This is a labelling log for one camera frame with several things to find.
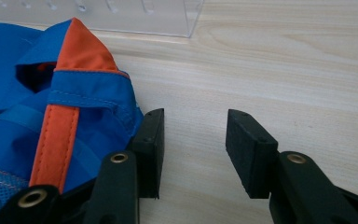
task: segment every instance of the blue backpack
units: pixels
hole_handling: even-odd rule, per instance
[[[0,208],[28,186],[92,179],[142,119],[129,75],[81,21],[0,23]]]

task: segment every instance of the wooden table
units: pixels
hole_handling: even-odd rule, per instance
[[[143,111],[165,108],[160,200],[141,200],[141,223],[272,223],[226,153],[229,108],[358,194],[358,1],[205,0],[191,38],[95,34]]]

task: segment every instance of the orange strap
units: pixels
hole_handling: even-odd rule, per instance
[[[39,137],[30,187],[53,185],[62,193],[72,158],[79,108],[48,105]]]

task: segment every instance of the clear acrylic container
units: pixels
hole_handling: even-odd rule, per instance
[[[190,37],[203,0],[0,0],[0,21],[52,25],[77,17],[90,29]]]

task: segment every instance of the light wood surface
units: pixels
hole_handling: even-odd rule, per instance
[[[191,38],[95,34],[143,111],[165,108],[160,200],[141,200],[141,223],[272,223],[226,153],[229,108],[358,194],[358,1],[205,0]]]

